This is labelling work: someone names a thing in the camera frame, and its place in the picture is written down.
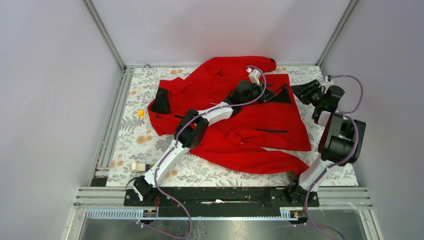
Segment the floral patterned table mat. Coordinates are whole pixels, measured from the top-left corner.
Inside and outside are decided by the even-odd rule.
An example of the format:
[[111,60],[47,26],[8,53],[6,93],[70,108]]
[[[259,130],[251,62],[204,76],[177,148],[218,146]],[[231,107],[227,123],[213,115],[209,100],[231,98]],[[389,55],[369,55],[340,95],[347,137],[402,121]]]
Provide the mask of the floral patterned table mat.
[[[171,135],[158,136],[154,131],[147,106],[153,100],[160,80],[185,79],[195,70],[195,67],[161,67],[135,68],[130,75],[125,108],[117,134],[116,144],[110,160],[110,169],[106,187],[125,187],[126,184],[139,174],[131,171],[131,164],[154,164],[166,151],[172,140]],[[318,66],[277,66],[272,74],[288,74],[293,85],[307,83],[311,80],[323,81],[323,75]],[[283,152],[300,158],[311,165],[318,156],[316,152],[323,127],[307,120],[313,112],[311,105],[302,105],[296,100],[302,121],[304,122],[312,151]],[[144,117],[138,116],[138,110],[144,111]],[[171,167],[161,182],[161,187],[261,187],[286,186],[294,175],[290,172],[278,174],[250,174],[233,171],[205,159],[185,154]],[[331,171],[320,187],[358,186],[352,165]]]

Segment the small yellow cube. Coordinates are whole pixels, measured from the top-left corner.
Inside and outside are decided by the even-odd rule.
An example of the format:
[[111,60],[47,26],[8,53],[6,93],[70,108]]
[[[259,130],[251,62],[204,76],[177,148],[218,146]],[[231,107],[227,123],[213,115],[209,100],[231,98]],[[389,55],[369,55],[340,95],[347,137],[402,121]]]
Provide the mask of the small yellow cube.
[[137,111],[137,115],[138,115],[140,118],[143,118],[143,117],[145,116],[145,113],[144,113],[144,111],[143,111],[142,109],[140,109],[140,110],[138,110],[138,111]]

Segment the aluminium frame rail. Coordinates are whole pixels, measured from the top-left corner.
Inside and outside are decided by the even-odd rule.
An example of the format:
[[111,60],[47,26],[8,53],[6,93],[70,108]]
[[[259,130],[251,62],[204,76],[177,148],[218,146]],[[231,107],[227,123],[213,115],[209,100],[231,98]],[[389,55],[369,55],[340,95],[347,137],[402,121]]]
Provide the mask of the aluminium frame rail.
[[363,187],[321,187],[307,204],[283,187],[81,187],[65,235],[82,239],[380,240]]

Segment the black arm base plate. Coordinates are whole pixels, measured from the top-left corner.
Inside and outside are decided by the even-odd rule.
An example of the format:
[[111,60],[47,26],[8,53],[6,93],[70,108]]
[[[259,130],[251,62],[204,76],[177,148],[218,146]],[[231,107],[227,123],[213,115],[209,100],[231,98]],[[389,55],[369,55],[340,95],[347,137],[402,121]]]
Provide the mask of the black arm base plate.
[[140,201],[127,189],[124,206],[153,208],[159,217],[279,217],[280,208],[300,208],[305,195],[289,196],[287,187],[163,187]]

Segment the red zip-up jacket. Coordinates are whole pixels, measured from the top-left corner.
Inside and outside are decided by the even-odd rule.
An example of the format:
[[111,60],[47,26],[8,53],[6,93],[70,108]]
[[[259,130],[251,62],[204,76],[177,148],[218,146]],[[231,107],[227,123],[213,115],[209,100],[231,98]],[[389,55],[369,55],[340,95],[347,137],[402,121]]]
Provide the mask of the red zip-up jacket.
[[301,159],[283,151],[311,150],[287,74],[272,73],[276,62],[264,56],[214,57],[186,78],[161,80],[155,99],[148,105],[150,122],[158,135],[174,134],[189,109],[205,110],[222,102],[239,82],[248,80],[247,66],[266,74],[272,91],[288,84],[288,99],[271,99],[246,105],[241,112],[209,126],[193,155],[225,168],[275,174],[308,169]]

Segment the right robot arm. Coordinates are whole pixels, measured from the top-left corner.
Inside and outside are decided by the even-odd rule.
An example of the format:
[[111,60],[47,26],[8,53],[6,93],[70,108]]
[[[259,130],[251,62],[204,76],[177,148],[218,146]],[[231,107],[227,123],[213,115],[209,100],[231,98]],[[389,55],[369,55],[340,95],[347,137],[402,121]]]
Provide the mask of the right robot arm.
[[318,80],[293,85],[293,94],[304,104],[313,105],[313,121],[324,127],[318,144],[318,157],[285,192],[286,200],[293,206],[305,206],[317,199],[317,190],[329,173],[359,158],[365,135],[366,123],[339,113],[338,106],[345,91]]

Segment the multicoloured block row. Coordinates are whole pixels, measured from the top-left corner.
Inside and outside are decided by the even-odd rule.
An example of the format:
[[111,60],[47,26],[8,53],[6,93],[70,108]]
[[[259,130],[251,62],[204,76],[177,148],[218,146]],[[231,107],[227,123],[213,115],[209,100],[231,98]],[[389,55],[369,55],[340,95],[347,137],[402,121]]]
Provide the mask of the multicoloured block row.
[[154,164],[133,162],[131,164],[131,171],[134,172],[134,173],[147,172],[153,166],[154,166]]

